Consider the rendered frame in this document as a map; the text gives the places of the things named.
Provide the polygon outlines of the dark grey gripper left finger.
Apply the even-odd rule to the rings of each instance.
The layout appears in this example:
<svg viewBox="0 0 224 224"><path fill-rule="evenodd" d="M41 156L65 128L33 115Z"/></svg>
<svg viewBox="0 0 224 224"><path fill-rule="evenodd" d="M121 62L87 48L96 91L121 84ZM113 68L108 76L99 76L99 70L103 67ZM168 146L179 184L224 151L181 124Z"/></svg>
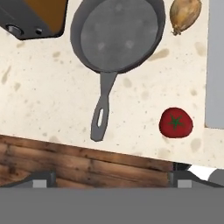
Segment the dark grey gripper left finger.
<svg viewBox="0 0 224 224"><path fill-rule="evenodd" d="M54 171L36 171L26 178L3 185L3 187L20 188L52 188L56 186L56 174Z"/></svg>

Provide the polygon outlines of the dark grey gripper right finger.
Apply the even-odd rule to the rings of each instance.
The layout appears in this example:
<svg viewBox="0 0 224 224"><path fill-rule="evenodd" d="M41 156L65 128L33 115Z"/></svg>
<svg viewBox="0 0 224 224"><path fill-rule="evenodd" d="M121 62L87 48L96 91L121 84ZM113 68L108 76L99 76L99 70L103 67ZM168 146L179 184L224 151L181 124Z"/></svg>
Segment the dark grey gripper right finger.
<svg viewBox="0 0 224 224"><path fill-rule="evenodd" d="M171 171L168 174L170 187L175 188L200 188L200 187L214 187L223 188L223 185L219 185L210 181L202 180L190 171Z"/></svg>

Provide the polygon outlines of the red tomato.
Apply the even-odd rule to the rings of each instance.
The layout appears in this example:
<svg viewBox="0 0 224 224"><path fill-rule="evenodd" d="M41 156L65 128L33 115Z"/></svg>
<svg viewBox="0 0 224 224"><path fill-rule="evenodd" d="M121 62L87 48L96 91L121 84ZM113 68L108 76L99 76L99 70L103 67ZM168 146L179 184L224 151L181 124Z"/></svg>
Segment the red tomato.
<svg viewBox="0 0 224 224"><path fill-rule="evenodd" d="M183 138L193 131L193 120L182 108L168 108L161 115L158 127L165 137Z"/></svg>

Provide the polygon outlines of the grey frying pan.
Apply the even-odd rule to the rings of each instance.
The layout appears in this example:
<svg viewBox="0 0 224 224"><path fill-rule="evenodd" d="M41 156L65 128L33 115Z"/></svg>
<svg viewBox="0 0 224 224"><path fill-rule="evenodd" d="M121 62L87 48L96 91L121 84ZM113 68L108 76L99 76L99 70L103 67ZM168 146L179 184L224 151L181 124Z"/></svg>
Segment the grey frying pan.
<svg viewBox="0 0 224 224"><path fill-rule="evenodd" d="M139 67L165 29L164 0L82 0L73 14L70 43L80 62L100 75L90 138L100 142L109 120L109 94L119 74Z"/></svg>

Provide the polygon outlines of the brown onion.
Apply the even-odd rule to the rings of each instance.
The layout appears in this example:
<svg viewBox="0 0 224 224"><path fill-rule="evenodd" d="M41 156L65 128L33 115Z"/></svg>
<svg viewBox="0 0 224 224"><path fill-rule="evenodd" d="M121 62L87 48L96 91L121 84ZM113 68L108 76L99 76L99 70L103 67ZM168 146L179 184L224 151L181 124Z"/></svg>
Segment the brown onion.
<svg viewBox="0 0 224 224"><path fill-rule="evenodd" d="M202 9L200 0L173 0L170 8L170 21L174 36L191 27Z"/></svg>

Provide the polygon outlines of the wooden cupboard front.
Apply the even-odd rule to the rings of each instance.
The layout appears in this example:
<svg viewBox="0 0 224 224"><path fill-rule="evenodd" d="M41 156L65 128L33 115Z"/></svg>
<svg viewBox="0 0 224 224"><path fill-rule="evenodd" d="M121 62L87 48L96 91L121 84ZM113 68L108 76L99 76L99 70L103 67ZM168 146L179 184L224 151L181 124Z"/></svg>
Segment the wooden cupboard front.
<svg viewBox="0 0 224 224"><path fill-rule="evenodd" d="M60 187L166 187L169 161L0 135L0 177L54 171Z"/></svg>

